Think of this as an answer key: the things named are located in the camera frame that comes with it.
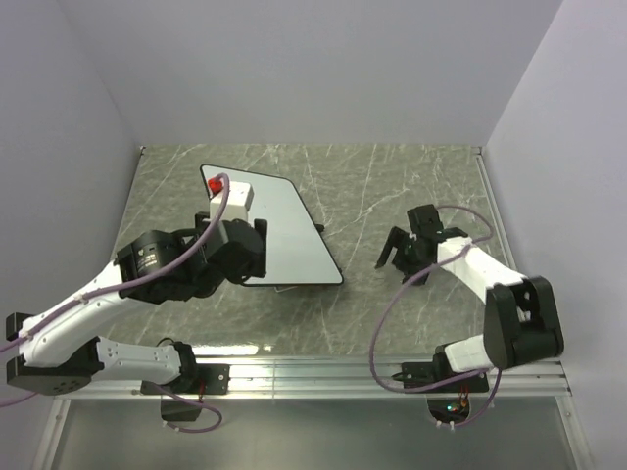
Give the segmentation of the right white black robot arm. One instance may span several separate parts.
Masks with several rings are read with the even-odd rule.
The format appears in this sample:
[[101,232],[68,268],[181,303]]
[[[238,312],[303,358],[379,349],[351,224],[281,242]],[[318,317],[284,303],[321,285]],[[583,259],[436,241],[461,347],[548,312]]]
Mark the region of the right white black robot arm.
[[459,228],[410,233],[394,226],[376,267],[388,261],[404,283],[426,283],[435,269],[455,276],[484,305],[480,334],[436,349],[435,385],[456,390],[474,371],[501,370],[559,357],[564,339],[554,290],[544,277],[527,277],[497,261]]

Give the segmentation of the white whiteboard with black frame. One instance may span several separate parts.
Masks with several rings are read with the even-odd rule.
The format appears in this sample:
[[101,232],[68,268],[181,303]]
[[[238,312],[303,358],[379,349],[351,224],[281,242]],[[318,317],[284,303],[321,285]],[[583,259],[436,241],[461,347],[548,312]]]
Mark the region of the white whiteboard with black frame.
[[337,286],[344,282],[341,269],[291,180],[211,164],[201,165],[200,171],[204,181],[219,173],[227,174],[233,191],[238,184],[249,184],[248,220],[267,221],[266,275],[248,279],[246,286]]

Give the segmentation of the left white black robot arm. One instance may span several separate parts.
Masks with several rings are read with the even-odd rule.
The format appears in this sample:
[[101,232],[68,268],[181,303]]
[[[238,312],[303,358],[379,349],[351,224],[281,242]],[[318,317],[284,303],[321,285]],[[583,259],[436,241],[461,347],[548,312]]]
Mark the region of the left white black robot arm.
[[7,340],[20,343],[6,364],[8,385],[58,396],[94,381],[140,380],[177,394],[192,392],[200,372],[190,345],[145,347],[99,333],[125,314],[205,299],[225,281],[242,285],[265,277],[267,231],[264,219],[212,222],[199,212],[192,228],[143,233],[59,305],[7,318]]

